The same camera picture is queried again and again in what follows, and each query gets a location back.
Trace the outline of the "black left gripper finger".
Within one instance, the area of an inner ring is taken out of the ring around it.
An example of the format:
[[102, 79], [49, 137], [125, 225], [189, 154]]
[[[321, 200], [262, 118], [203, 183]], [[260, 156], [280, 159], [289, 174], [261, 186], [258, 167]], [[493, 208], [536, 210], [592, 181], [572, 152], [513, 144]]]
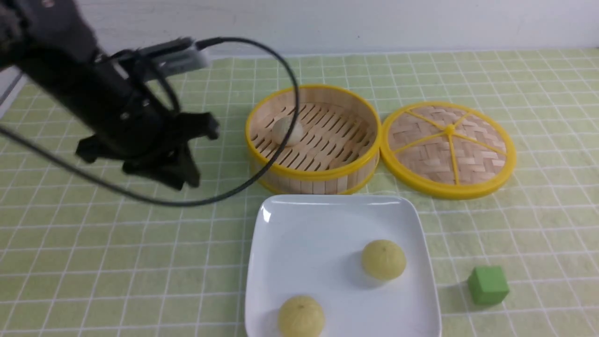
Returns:
[[197, 168], [188, 144], [181, 144], [141, 160], [126, 161], [123, 172], [159, 182], [174, 190], [185, 185], [191, 188], [200, 186], [200, 171]]

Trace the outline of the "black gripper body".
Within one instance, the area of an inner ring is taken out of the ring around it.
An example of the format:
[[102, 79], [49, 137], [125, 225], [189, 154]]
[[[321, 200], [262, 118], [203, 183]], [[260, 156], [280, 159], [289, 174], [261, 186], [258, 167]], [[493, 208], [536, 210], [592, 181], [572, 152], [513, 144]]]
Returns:
[[78, 142], [77, 156], [147, 163], [178, 152], [178, 108], [159, 102], [144, 83], [147, 74], [169, 88], [155, 66], [131, 66], [125, 74], [117, 66], [77, 66], [75, 114], [93, 132]]

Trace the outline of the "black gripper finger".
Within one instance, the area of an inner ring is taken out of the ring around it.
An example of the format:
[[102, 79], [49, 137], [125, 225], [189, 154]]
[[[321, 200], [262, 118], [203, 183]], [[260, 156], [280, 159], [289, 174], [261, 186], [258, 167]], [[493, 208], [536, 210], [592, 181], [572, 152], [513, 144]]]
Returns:
[[163, 140], [187, 142], [199, 137], [216, 140], [220, 135], [220, 124], [210, 112], [178, 113], [166, 122]]

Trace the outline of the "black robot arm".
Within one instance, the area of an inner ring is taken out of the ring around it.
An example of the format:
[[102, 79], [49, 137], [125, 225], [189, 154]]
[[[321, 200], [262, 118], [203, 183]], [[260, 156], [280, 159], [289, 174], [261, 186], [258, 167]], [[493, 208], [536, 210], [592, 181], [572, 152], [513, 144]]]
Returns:
[[76, 155], [126, 174], [196, 188], [189, 141], [215, 140], [210, 113], [184, 113], [166, 77], [208, 66], [192, 38], [107, 55], [73, 0], [3, 0], [1, 66], [16, 66], [92, 131]]

